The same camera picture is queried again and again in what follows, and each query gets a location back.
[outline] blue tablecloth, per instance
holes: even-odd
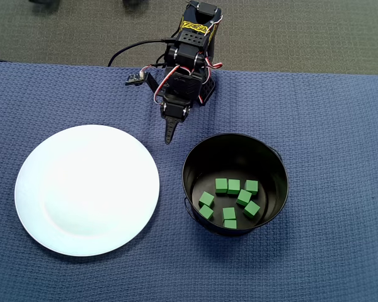
[[[214,96],[167,146],[150,89],[124,86],[131,71],[0,63],[0,301],[378,301],[378,76],[214,72]],[[40,142],[83,124],[140,140],[161,192],[133,241],[74,258],[25,232],[13,191]],[[186,155],[222,132],[271,145],[289,173],[283,211],[239,238],[183,206]]]

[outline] green block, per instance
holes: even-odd
[[[199,199],[199,206],[208,206],[211,207],[213,204],[214,196],[208,192],[203,192],[202,197]]]
[[[222,209],[222,219],[226,220],[235,220],[235,209],[234,208],[223,208]]]
[[[228,194],[238,194],[241,190],[241,182],[239,179],[228,180]]]
[[[206,219],[210,219],[211,216],[213,216],[213,210],[210,209],[208,206],[202,206],[202,208],[200,209],[200,214],[202,214],[202,216]]]
[[[228,185],[226,178],[216,178],[215,179],[215,192],[216,193],[227,193]]]
[[[252,193],[245,190],[241,190],[241,192],[239,192],[238,195],[237,204],[240,204],[241,206],[246,206],[251,200],[251,197]]]
[[[224,227],[225,228],[237,228],[237,221],[236,220],[224,220]]]
[[[246,181],[245,190],[251,192],[252,195],[258,194],[258,181]]]
[[[258,206],[253,201],[250,201],[244,209],[244,214],[249,218],[255,217],[255,214],[259,211],[260,206]]]

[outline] black metal pot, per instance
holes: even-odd
[[[259,181],[258,194],[252,200],[260,206],[254,218],[244,215],[237,196],[217,195],[213,217],[199,213],[198,200],[204,191],[214,194],[215,179],[239,179],[241,188],[247,179]],[[289,194],[289,180],[281,156],[261,141],[240,134],[221,134],[207,138],[190,151],[182,170],[185,207],[190,216],[211,232],[225,236],[244,235],[274,219]],[[222,209],[235,207],[237,229],[223,226]]]

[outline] gray carpet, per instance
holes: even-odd
[[[378,0],[210,0],[222,8],[216,59],[229,70],[378,74]],[[106,65],[128,44],[172,34],[185,1],[62,0],[45,9],[0,0],[0,59]],[[162,45],[120,56],[117,66],[155,61]]]

